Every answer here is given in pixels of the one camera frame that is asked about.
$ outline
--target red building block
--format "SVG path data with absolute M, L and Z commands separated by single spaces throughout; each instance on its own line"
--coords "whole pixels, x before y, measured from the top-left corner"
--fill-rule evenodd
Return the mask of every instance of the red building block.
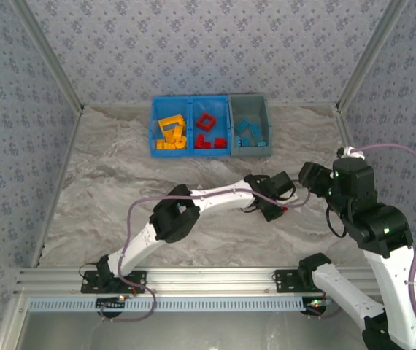
M 223 137 L 217 137 L 215 139 L 215 148 L 228 148 L 228 140 Z
M 199 133 L 195 140 L 195 148 L 203 148 L 203 143 L 205 141 L 205 135 L 203 133 Z
M 196 121 L 196 126 L 203 131 L 209 132 L 213 129 L 216 124 L 216 118 L 208 113 L 203 113 L 200 118 Z

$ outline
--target gray bin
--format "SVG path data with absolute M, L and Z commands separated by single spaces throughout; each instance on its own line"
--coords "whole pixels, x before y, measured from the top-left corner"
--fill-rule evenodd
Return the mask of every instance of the gray bin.
M 271 123 L 268 103 L 262 94 L 229 95 L 229 113 L 231 114 L 231 156 L 270 156 L 271 155 Z M 240 135 L 234 126 L 241 120 L 257 122 L 260 126 L 262 139 L 254 139 L 250 128 Z M 238 147 L 234 141 L 235 136 L 249 137 L 250 147 Z M 265 141 L 266 146 L 257 147 L 257 141 Z

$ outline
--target blue bin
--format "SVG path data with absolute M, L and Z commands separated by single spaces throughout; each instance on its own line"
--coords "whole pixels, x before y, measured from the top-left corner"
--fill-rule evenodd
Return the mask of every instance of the blue bin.
M 216 118 L 216 124 L 210 131 L 203 131 L 196 126 L 203 113 Z M 229 114 L 228 96 L 194 96 L 192 97 L 192 132 L 191 152 L 194 157 L 221 157 L 231 155 L 231 118 Z M 195 149 L 195 141 L 199 134 L 211 143 L 210 149 Z M 226 148 L 215 148 L 215 139 L 222 137 L 227 141 Z
M 148 140 L 152 157 L 189 157 L 193 149 L 192 133 L 192 103 L 190 96 L 155 97 L 151 106 L 151 123 Z M 187 136 L 187 147 L 185 149 L 156 149 L 156 140 L 164 139 L 158 121 L 173 115 L 181 114 L 187 128 L 184 135 Z

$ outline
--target patterned wallpaper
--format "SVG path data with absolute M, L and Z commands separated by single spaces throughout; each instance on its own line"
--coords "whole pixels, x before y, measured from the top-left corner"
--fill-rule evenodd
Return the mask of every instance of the patterned wallpaper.
M 74 124 L 41 55 L 0 0 L 0 318 L 32 253 Z
M 28 0 L 84 104 L 336 101 L 388 0 Z
M 347 110 L 357 145 L 392 141 L 416 150 L 416 0 L 409 1 Z M 402 151 L 369 153 L 382 201 L 406 214 L 416 234 L 416 162 Z

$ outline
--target blue building block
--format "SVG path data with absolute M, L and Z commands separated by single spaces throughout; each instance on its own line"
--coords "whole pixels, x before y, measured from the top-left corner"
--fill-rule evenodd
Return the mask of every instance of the blue building block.
M 256 139 L 259 139 L 261 137 L 260 126 L 256 122 L 250 123 L 250 132 Z
M 250 139 L 248 137 L 241 137 L 240 143 L 242 144 L 242 147 L 250 147 Z
M 236 126 L 234 126 L 234 129 L 237 131 L 237 133 L 242 133 L 242 131 L 244 131 L 247 128 L 247 126 L 249 126 L 249 122 L 245 119 L 242 119 L 240 122 L 236 124 Z

